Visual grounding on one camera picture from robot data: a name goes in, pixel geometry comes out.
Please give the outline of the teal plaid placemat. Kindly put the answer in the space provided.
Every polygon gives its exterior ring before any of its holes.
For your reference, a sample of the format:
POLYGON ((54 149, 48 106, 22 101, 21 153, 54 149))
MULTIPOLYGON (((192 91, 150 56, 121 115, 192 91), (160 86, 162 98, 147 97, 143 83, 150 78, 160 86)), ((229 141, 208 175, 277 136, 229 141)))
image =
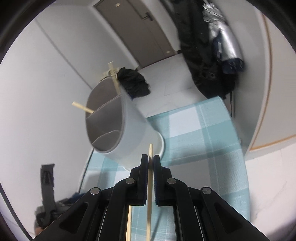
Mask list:
MULTIPOLYGON (((215 97, 147 118, 165 140, 162 166, 187 186, 211 187, 250 220, 247 171, 241 145, 222 99, 215 97)), ((130 171, 94 151, 79 192, 106 189, 130 171)), ((132 240, 146 240, 147 208, 132 208, 132 240)), ((151 240, 176 240, 172 207, 152 204, 151 240)))

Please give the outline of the black hanging coat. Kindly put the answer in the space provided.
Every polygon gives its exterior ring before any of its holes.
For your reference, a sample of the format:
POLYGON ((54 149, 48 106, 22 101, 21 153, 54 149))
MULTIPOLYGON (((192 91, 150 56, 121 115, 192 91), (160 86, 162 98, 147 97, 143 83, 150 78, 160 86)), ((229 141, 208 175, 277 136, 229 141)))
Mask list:
POLYGON ((225 74, 214 57, 202 1, 171 1, 180 49, 197 89, 207 99, 225 99, 235 87, 237 74, 225 74))

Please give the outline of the black clothes pile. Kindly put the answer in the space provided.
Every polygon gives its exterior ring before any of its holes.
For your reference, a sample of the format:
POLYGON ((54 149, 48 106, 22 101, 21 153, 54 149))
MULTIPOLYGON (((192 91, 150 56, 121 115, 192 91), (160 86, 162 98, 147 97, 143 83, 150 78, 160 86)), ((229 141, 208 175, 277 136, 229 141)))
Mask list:
POLYGON ((117 78, 131 99, 145 97, 151 93, 149 84, 136 70, 120 68, 117 78))

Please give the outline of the grey entrance door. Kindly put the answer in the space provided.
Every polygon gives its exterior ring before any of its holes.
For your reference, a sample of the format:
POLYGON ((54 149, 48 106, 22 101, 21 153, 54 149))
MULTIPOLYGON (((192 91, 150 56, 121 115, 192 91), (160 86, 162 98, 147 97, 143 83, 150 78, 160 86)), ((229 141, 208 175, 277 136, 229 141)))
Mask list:
POLYGON ((142 1, 99 1, 94 5, 141 68, 176 54, 142 1))

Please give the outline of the white utensil holder cup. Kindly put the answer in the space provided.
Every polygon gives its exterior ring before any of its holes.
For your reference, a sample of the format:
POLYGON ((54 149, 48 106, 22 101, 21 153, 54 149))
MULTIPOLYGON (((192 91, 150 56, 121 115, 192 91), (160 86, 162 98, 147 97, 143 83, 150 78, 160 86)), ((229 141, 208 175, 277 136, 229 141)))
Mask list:
POLYGON ((140 164, 143 154, 163 156, 165 141, 142 115, 123 87, 116 90, 111 77, 101 80, 90 93, 86 106, 86 131, 93 148, 126 169, 140 164))

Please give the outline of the silver folded umbrella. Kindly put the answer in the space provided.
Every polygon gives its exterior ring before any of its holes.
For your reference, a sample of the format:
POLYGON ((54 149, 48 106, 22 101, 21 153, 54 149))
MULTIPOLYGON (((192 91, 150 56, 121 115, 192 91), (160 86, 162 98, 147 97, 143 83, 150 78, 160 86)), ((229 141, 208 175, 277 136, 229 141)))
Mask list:
POLYGON ((244 70, 243 54, 226 18, 210 1, 204 1, 203 9, 203 19, 209 27, 213 54, 222 64, 223 73, 242 72, 244 70))

